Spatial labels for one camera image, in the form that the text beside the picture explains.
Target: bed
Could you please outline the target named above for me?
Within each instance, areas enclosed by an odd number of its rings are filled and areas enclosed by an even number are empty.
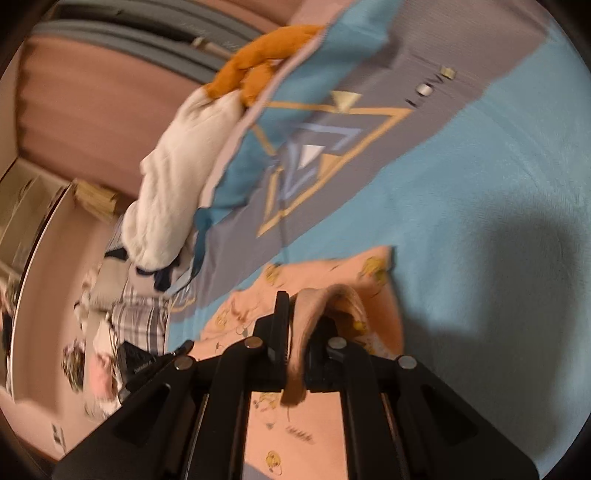
[[[405,350],[546,475],[591,411],[577,51],[535,1],[359,0],[278,77],[202,196],[167,349],[266,262],[392,245]]]

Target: pink wall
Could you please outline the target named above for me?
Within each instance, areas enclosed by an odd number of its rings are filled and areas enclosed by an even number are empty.
[[[63,429],[68,450],[96,427],[84,415],[82,395],[70,389],[61,371],[61,350],[79,331],[72,307],[80,296],[82,277],[100,261],[111,230],[112,225],[76,208],[47,264],[45,287],[39,292],[39,321],[30,334],[31,400],[14,404],[0,391],[0,408],[16,434],[56,459],[63,454],[53,445],[52,422]]]

